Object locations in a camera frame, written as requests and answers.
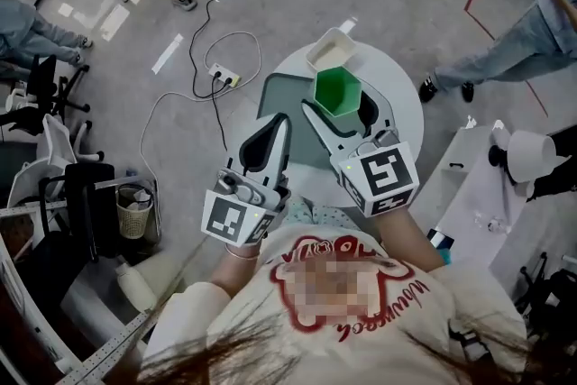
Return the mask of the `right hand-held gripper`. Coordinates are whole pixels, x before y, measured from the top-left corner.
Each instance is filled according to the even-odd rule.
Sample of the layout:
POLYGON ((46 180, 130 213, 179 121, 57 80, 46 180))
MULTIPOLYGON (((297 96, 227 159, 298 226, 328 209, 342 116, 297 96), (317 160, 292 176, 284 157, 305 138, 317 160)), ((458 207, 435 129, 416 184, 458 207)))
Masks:
POLYGON ((398 139, 392 106, 375 87, 362 80, 357 115, 363 135, 342 132, 314 104, 301 101, 302 112, 329 153, 338 184, 366 217, 408 205, 419 179, 407 142, 398 139))

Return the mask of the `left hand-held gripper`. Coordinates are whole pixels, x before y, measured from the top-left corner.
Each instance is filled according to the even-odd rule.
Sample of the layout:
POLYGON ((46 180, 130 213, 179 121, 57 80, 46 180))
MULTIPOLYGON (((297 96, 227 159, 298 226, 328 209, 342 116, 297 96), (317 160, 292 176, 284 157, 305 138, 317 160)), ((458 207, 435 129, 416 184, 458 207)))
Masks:
POLYGON ((258 118, 205 195, 201 231, 232 246, 260 243, 290 197, 288 165, 292 126, 276 113, 258 118))

